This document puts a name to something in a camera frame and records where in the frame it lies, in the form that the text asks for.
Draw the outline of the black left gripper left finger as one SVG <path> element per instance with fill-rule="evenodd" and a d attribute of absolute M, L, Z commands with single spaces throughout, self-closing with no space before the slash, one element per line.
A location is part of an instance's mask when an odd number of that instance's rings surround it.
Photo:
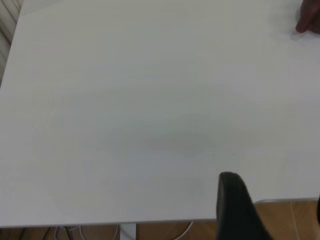
<path fill-rule="evenodd" d="M 243 179 L 219 174 L 216 202 L 217 240 L 271 240 Z"/>

